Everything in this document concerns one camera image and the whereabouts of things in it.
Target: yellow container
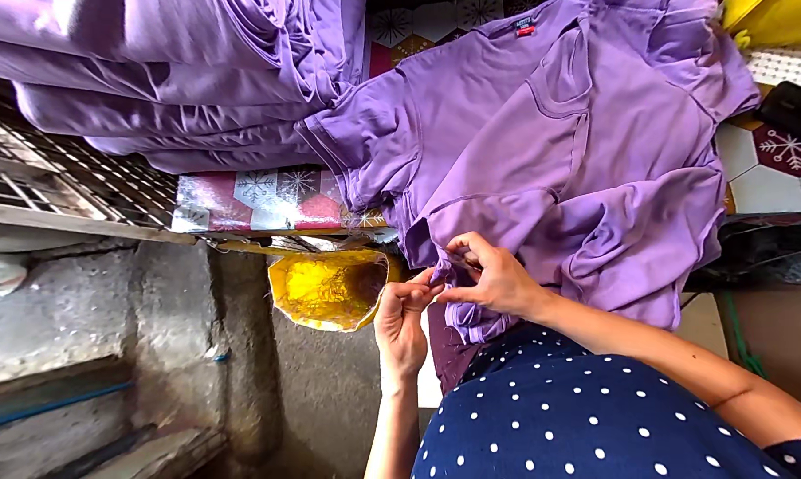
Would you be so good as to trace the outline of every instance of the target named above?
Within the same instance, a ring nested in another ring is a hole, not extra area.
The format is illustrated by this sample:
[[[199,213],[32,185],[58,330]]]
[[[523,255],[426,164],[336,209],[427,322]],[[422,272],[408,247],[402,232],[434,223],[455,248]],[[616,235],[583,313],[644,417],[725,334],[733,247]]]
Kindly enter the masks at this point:
[[[325,251],[285,256],[267,273],[274,306],[291,321],[353,332],[374,320],[380,291],[400,268],[380,251]]]
[[[801,0],[726,0],[723,28],[741,48],[801,45]]]

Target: yellow cloth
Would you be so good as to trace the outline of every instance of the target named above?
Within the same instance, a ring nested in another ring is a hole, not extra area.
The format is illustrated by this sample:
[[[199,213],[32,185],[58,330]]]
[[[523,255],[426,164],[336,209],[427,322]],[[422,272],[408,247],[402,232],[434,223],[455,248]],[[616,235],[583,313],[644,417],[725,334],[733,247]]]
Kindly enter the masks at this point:
[[[723,28],[738,46],[801,45],[801,0],[726,0]]]

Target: concrete floor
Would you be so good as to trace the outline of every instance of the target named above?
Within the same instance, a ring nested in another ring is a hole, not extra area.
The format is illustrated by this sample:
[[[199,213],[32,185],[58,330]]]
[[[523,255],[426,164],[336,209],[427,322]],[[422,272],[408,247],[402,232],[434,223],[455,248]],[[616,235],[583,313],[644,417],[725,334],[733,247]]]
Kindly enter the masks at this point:
[[[362,477],[380,402],[372,327],[321,332],[278,310],[273,320],[286,424],[268,477]]]
[[[123,354],[137,366],[124,420],[227,431],[208,476],[362,477],[380,398],[373,329],[318,332],[270,314],[266,278],[263,256],[203,245],[38,253],[0,300],[0,380]],[[26,451],[10,455],[23,465]]]

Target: wooden frame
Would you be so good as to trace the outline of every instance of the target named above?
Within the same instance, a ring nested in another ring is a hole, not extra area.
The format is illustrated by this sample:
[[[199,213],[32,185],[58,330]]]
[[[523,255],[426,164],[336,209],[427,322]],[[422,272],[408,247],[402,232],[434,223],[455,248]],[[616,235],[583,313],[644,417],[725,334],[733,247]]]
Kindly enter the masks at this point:
[[[179,245],[193,245],[196,238],[190,234],[172,233],[155,228],[132,226],[83,216],[35,212],[27,208],[0,204],[0,223],[32,228],[56,229],[75,233],[103,234],[135,240],[164,241]]]

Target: snowflake pattern tablecloth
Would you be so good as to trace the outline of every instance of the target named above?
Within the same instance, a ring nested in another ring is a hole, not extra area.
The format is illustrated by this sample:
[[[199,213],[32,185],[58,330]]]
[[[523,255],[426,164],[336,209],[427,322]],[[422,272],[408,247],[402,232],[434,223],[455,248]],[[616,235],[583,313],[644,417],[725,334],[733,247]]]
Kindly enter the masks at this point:
[[[720,125],[729,213],[801,213],[801,138],[758,121]]]
[[[172,230],[330,234],[385,226],[377,210],[361,215],[348,212],[331,172],[304,165],[182,175]]]
[[[414,10],[392,8],[367,19],[371,41],[369,76],[394,68],[398,62],[462,37],[474,27],[521,14],[543,0],[458,0],[422,5]]]

